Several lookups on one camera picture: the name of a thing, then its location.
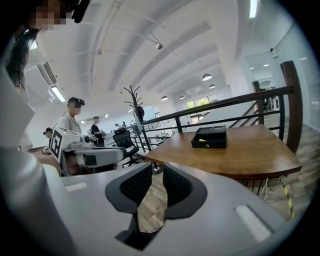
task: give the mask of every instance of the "robotic arm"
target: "robotic arm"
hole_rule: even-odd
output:
[[[56,127],[53,130],[50,152],[61,166],[62,173],[69,176],[66,160],[73,156],[80,167],[97,168],[115,164],[127,157],[121,147],[95,147],[89,136]]]

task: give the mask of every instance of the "wooden tabletop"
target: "wooden tabletop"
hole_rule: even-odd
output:
[[[290,149],[263,124],[228,128],[226,149],[193,148],[195,132],[175,134],[147,153],[148,161],[177,163],[235,180],[278,178],[302,165]]]

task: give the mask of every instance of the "long black hair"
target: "long black hair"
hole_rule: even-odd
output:
[[[24,32],[18,41],[15,42],[11,50],[10,59],[6,65],[6,70],[12,82],[19,82],[19,85],[22,87],[24,86],[24,69],[28,62],[29,49],[36,43],[38,33],[38,29],[29,29],[27,32]]]

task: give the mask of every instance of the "black shirt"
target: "black shirt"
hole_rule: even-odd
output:
[[[91,126],[91,133],[98,139],[98,144],[105,143],[104,137],[102,136],[102,134],[95,135],[96,132],[100,132],[100,130],[99,130],[98,126],[93,124]]]

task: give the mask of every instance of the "air conditioner vent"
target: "air conditioner vent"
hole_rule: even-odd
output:
[[[52,70],[49,66],[49,63],[48,62],[44,63],[43,67],[44,67],[46,73],[48,74],[49,78],[51,79],[52,83],[55,85],[57,80],[56,80],[54,74],[52,73]]]

